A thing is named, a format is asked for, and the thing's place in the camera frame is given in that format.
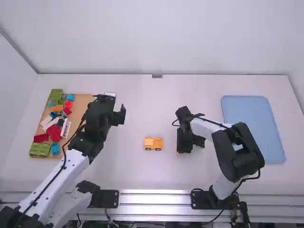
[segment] wooden board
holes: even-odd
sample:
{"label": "wooden board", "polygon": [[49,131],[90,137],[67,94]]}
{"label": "wooden board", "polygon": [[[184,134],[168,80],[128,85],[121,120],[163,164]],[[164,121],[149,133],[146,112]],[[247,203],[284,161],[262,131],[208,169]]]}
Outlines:
{"label": "wooden board", "polygon": [[[50,150],[48,156],[35,156],[35,155],[30,155],[29,156],[33,159],[61,159],[63,157],[63,152],[62,152],[62,145],[64,145],[66,143],[66,141],[72,136],[72,134],[75,132],[75,130],[77,129],[77,127],[79,126],[79,123],[81,121],[81,117],[83,116],[83,114],[85,113],[86,109],[87,109],[87,104],[92,102],[94,100],[93,96],[91,94],[74,94],[75,96],[75,100],[73,102],[73,107],[71,108],[72,113],[68,116],[68,119],[72,122],[71,127],[70,127],[70,131],[68,134],[68,137],[65,139],[63,138],[62,140],[59,141],[59,145],[60,145],[60,154],[53,156],[52,155],[52,150]],[[47,115],[50,114],[51,112],[51,108],[49,108],[47,106],[49,100],[47,100],[46,102],[46,106],[44,108],[44,111],[42,113],[41,119],[39,121],[39,123],[47,117]],[[38,124],[38,128],[36,130],[36,134],[44,134],[46,133],[43,129],[42,126],[40,124]],[[52,144],[53,141],[50,139],[43,142],[43,143],[48,143],[48,144]]]}

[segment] blue mat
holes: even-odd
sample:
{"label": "blue mat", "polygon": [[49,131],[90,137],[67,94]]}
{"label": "blue mat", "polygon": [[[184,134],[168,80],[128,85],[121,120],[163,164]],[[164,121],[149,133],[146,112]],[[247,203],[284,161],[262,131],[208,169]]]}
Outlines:
{"label": "blue mat", "polygon": [[271,106],[265,97],[227,95],[221,102],[225,123],[246,123],[266,164],[286,161]]}

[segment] orange toy car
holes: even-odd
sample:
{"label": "orange toy car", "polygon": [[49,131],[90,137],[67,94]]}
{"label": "orange toy car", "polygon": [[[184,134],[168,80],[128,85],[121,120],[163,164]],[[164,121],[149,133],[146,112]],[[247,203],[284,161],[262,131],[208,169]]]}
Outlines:
{"label": "orange toy car", "polygon": [[152,150],[152,149],[160,151],[163,149],[163,139],[160,137],[156,137],[156,138],[145,137],[144,148],[147,151]]}

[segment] metal frame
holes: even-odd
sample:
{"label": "metal frame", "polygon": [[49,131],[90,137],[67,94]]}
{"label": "metal frame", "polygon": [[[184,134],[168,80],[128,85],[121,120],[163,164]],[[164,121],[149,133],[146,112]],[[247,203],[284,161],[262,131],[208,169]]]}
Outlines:
{"label": "metal frame", "polygon": [[[108,209],[111,218],[118,221],[205,222],[219,213],[219,210],[193,210],[190,206],[190,190],[119,192],[119,207]],[[30,193],[0,192],[2,206],[14,208]],[[251,222],[304,223],[304,195],[240,194],[239,197],[248,204]],[[104,209],[88,208],[79,215],[81,220],[107,220]],[[230,222],[230,211],[224,211],[217,222]]]}

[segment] red wire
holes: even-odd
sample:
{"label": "red wire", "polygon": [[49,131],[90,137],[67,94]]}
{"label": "red wire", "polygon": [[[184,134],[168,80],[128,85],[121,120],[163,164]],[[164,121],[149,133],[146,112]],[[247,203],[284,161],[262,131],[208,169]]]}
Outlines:
{"label": "red wire", "polygon": [[106,209],[106,204],[104,203],[104,214],[108,217],[109,215],[108,215],[108,211],[107,211],[107,209]]}

